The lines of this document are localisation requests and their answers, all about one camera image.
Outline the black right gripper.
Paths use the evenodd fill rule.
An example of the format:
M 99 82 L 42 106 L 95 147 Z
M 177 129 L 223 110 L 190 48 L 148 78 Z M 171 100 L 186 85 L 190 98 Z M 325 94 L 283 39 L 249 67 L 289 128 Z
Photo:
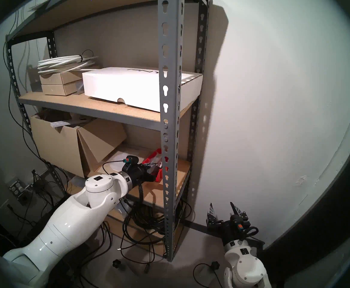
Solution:
M 248 221 L 248 216 L 241 211 L 233 202 L 230 202 L 233 214 L 239 216 L 245 222 Z M 239 232 L 238 228 L 230 221 L 223 222 L 222 220 L 216 222 L 216 215 L 212 203 L 209 205 L 207 212 L 207 232 L 210 235 L 221 239 L 222 244 L 228 244 L 232 241 L 243 241 L 243 234 Z

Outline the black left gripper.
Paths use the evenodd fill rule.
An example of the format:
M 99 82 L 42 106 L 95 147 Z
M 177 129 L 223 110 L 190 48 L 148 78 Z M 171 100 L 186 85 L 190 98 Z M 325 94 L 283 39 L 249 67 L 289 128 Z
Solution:
M 154 171 L 157 164 L 125 164 L 124 172 L 128 175 L 131 183 L 131 189 L 143 184 L 144 182 L 160 182 L 160 174 L 150 174 L 148 171 Z

